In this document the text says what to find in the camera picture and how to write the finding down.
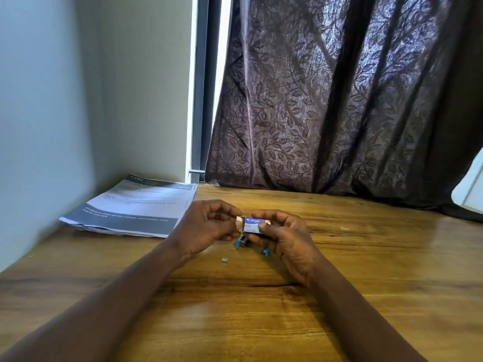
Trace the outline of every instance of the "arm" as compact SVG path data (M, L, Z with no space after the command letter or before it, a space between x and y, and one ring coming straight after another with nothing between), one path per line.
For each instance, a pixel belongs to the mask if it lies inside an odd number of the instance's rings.
M102 361L161 283L215 240L232 240L241 211L223 201L196 201L172 234L107 284L27 335L0 362Z
M269 239L249 239L278 255L314 294L347 355L355 361L426 361L317 249L305 221L277 210L252 212Z

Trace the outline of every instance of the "leaf pattern curtain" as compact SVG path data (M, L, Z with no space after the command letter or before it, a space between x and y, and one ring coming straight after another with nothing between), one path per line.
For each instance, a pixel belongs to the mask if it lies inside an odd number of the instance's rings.
M451 191L483 146L480 15L482 0L233 0L205 180L474 219Z

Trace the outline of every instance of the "stack of paper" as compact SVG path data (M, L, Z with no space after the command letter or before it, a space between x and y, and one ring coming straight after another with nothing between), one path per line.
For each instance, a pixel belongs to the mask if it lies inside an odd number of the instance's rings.
M167 237L193 201L197 184L128 175L60 220L102 234Z

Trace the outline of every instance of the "table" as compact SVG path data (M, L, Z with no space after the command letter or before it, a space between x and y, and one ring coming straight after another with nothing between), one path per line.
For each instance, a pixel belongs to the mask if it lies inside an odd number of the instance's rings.
M481 360L483 225L356 198L201 185L248 215L278 208L429 360ZM0 274L0 353L146 254L160 239L69 227ZM228 263L221 258L228 257ZM258 246L216 243L172 274L117 361L341 360L315 299Z

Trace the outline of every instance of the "person's left hand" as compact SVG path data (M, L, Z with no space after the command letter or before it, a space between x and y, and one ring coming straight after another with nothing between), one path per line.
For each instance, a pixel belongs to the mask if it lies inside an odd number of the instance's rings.
M231 241L239 237L242 224L236 221L242 212L222 200L194 201L165 240L176 246L184 262L216 240Z

